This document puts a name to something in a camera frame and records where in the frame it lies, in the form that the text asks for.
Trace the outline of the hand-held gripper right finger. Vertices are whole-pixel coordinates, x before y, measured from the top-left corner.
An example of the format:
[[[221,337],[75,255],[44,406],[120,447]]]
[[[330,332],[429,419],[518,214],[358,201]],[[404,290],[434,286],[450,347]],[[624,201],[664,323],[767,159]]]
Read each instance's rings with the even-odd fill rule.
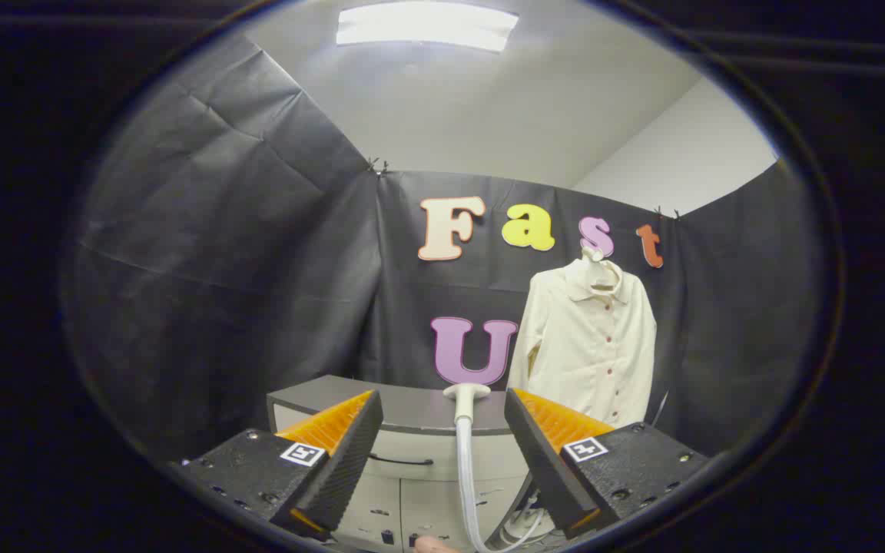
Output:
[[[566,538],[646,510],[710,462],[652,425],[614,428],[523,389],[507,391],[503,416],[541,505]]]

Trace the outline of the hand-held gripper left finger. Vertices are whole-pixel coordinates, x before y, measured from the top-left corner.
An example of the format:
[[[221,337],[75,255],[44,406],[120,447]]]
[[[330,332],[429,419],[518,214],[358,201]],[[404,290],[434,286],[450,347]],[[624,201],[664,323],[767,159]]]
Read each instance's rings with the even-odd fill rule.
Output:
[[[369,389],[285,430],[239,431],[174,470],[231,510],[326,541],[340,526],[382,423],[382,399]]]

